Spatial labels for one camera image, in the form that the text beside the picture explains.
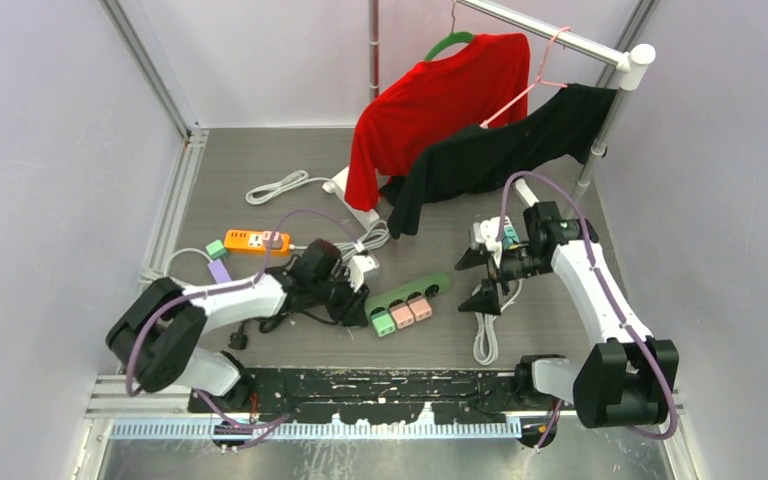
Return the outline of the purple power strip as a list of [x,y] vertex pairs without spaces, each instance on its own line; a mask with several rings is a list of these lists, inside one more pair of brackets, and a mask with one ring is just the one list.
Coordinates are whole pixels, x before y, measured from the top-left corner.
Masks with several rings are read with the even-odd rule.
[[217,258],[208,264],[208,270],[216,284],[224,284],[232,281],[224,262]]

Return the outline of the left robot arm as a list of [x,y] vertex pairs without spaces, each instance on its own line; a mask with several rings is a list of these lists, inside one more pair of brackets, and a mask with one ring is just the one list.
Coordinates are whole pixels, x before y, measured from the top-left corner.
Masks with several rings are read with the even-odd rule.
[[177,385],[213,399],[229,413],[245,409],[253,379],[230,353],[200,347],[203,334],[249,320],[323,307],[333,323],[365,326],[366,280],[377,259],[358,248],[349,259],[317,239],[300,255],[243,280],[183,287],[153,281],[110,329],[106,345],[125,367],[128,395]]

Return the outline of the green power strip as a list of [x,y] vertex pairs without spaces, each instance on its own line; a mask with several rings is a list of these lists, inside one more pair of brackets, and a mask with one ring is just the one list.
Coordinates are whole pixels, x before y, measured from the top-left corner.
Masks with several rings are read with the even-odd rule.
[[388,310],[395,302],[406,303],[417,295],[434,298],[447,293],[452,287],[452,279],[445,272],[436,272],[407,282],[367,298],[365,314],[369,320],[376,311]]

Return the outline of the teal green plug adapter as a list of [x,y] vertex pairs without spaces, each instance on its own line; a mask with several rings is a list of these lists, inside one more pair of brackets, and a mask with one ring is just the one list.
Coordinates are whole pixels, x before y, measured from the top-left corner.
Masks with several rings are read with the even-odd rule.
[[229,254],[222,240],[214,240],[207,244],[205,252],[211,260],[225,258]]

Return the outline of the pink plug adapter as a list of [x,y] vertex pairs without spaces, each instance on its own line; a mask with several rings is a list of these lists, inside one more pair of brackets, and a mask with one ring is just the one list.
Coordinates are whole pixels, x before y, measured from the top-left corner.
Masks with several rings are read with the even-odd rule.
[[411,298],[407,302],[415,322],[420,322],[430,318],[433,315],[433,309],[430,302],[424,296]]
[[389,308],[390,316],[398,330],[415,323],[415,315],[406,303],[399,303]]

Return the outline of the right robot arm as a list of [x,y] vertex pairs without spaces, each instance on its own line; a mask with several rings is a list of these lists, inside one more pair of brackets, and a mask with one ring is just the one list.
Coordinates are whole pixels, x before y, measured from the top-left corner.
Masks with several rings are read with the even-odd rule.
[[507,221],[474,223],[470,245],[456,267],[482,266],[486,276],[458,309],[498,316],[501,296],[515,283],[553,274],[569,293],[587,334],[582,363],[559,355],[525,356],[517,367],[518,403],[542,409],[552,398],[574,407],[588,428],[640,428],[673,422],[679,353],[659,340],[633,312],[604,260],[598,236],[584,218],[564,218],[553,202],[523,212],[526,237],[511,242]]

